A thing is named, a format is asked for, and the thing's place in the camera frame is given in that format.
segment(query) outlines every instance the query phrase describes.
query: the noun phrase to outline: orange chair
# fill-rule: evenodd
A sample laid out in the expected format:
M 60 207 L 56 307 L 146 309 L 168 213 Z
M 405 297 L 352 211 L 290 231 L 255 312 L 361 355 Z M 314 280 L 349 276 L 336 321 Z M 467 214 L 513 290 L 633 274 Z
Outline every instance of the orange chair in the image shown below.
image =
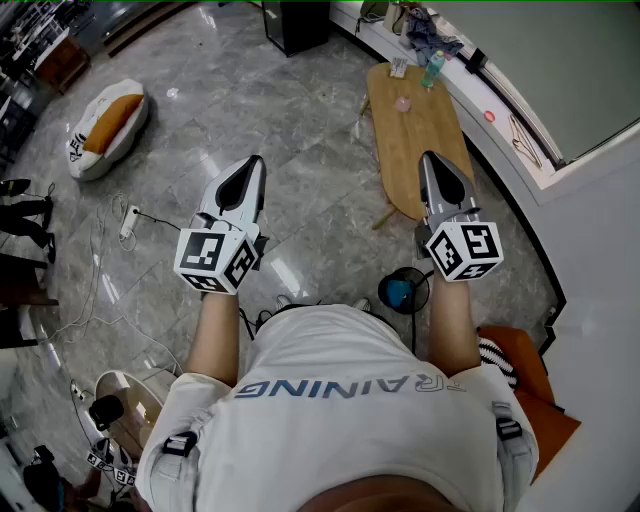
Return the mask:
M 511 327 L 481 327 L 478 335 L 493 341 L 518 374 L 516 398 L 538 441 L 540 458 L 534 480 L 580 426 L 556 406 L 544 366 L 529 335 Z

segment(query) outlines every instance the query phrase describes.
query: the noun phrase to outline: table leg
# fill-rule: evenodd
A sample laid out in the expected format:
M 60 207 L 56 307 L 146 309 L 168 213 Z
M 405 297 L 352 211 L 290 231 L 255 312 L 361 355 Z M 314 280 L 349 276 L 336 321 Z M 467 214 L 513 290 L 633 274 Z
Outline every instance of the table leg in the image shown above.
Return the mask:
M 371 229 L 373 230 L 380 229 L 382 226 L 384 226 L 384 223 L 387 222 L 391 217 L 393 217 L 393 214 L 396 213 L 397 211 L 398 209 L 394 206 L 391 210 L 385 213 L 384 216 L 378 222 L 376 222 L 373 226 L 371 226 Z
M 369 106 L 369 95 L 365 94 L 364 103 L 362 104 L 362 108 L 360 108 L 360 117 L 364 115 L 364 112 L 365 110 L 367 110 L 368 106 Z

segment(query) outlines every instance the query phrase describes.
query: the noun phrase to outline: chair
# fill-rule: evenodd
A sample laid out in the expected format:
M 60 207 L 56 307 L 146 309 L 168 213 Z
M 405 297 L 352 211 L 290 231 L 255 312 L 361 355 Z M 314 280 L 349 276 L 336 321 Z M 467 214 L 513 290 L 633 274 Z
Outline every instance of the chair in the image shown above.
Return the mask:
M 529 335 L 511 327 L 481 327 L 478 335 L 493 341 L 518 374 L 516 398 L 538 441 L 539 460 L 534 480 L 569 440 L 580 422 L 556 405 L 542 359 Z
M 15 155 L 33 130 L 35 122 L 36 117 L 31 112 L 23 109 L 10 96 L 4 98 L 0 108 L 0 158 L 15 163 Z

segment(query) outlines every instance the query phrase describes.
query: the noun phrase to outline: shoulder strap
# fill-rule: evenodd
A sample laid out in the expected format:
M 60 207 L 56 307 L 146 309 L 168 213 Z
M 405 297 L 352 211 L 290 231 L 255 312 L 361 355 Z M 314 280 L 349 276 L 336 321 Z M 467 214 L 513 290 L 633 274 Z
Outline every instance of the shoulder strap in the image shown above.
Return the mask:
M 513 512 L 520 498 L 529 488 L 535 469 L 531 434 L 523 431 L 520 423 L 513 419 L 511 405 L 507 402 L 492 402 L 496 416 L 498 434 L 498 461 L 502 466 L 504 512 Z
M 193 512 L 200 451 L 194 432 L 170 436 L 149 454 L 144 496 L 154 512 Z

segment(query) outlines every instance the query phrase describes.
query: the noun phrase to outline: buckle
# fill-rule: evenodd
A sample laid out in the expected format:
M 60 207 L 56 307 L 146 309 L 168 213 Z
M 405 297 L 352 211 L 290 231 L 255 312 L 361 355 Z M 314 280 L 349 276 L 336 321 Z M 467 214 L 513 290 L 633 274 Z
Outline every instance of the buckle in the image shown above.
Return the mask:
M 522 436 L 520 423 L 511 418 L 496 418 L 496 430 L 502 441 Z
M 196 445 L 198 436 L 194 432 L 182 432 L 170 436 L 162 446 L 162 453 L 178 455 L 180 457 L 188 457 L 191 448 Z

